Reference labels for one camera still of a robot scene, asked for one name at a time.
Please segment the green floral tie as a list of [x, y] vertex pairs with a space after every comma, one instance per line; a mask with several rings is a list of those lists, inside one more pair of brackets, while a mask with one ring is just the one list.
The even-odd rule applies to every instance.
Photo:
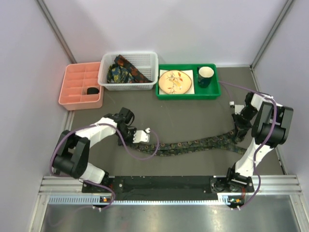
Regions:
[[146, 145], [139, 143], [131, 144], [129, 147], [148, 155], [155, 153], [159, 157], [172, 157], [212, 149], [227, 150], [243, 155], [246, 149], [239, 147], [238, 144], [244, 140], [246, 135], [236, 135], [235, 129], [232, 129], [221, 135], [188, 142], [160, 143], [158, 150], [156, 150], [155, 144]]

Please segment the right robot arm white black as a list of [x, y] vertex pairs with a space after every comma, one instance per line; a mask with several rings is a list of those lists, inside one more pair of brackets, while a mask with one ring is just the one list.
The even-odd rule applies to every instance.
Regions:
[[252, 141], [242, 158], [227, 171], [225, 185], [230, 191], [247, 188], [252, 184], [252, 175], [262, 159], [278, 145], [286, 142], [294, 110], [274, 101], [273, 97], [263, 93], [249, 92], [245, 105], [230, 106], [235, 138], [245, 135], [251, 130]]

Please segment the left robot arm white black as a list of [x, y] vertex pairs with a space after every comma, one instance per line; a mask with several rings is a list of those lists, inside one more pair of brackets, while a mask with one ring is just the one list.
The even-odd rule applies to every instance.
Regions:
[[55, 174], [66, 174], [75, 179], [93, 182], [98, 191], [106, 191], [109, 187], [108, 172], [89, 163], [90, 148], [105, 139], [117, 135], [133, 143], [133, 135], [137, 131], [131, 127], [135, 115], [127, 108], [121, 108], [117, 114], [106, 114], [99, 121], [75, 132], [65, 130], [61, 133], [51, 158], [50, 170]]

